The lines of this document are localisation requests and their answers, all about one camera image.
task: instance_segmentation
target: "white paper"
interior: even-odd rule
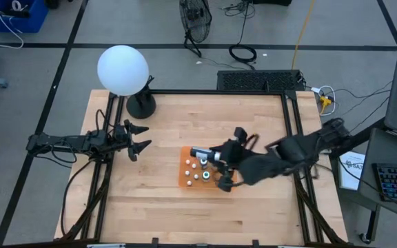
[[[347,152],[339,157],[347,171],[352,173],[357,178],[361,178],[363,172],[363,165],[365,160],[364,154],[356,152]],[[359,180],[347,173],[344,167],[340,164],[340,185],[343,189],[358,190]]]

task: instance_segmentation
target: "yellow connector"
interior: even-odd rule
[[[321,104],[323,105],[323,108],[321,109],[321,113],[320,113],[320,114],[323,114],[325,108],[326,108],[328,105],[331,105],[331,104],[332,104],[332,100],[328,99],[326,96],[320,96],[320,102],[321,102]]]

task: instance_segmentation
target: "fan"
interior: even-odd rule
[[[185,48],[201,57],[195,43],[206,39],[210,33],[212,15],[207,0],[180,0],[180,16],[185,29]]]

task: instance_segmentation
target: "orange board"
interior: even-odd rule
[[[179,187],[187,187],[192,189],[218,189],[217,182],[221,174],[216,170],[211,162],[207,162],[207,167],[202,169],[200,160],[190,155],[191,147],[182,147],[180,153],[180,166],[179,166]],[[203,172],[210,173],[209,180],[203,180]],[[234,173],[232,180],[236,182],[237,176]]]

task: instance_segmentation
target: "black lamp base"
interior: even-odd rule
[[[150,117],[154,111],[156,111],[156,100],[150,94],[149,96],[143,96],[142,94],[137,99],[136,95],[132,95],[127,100],[127,111],[130,116],[143,119]]]

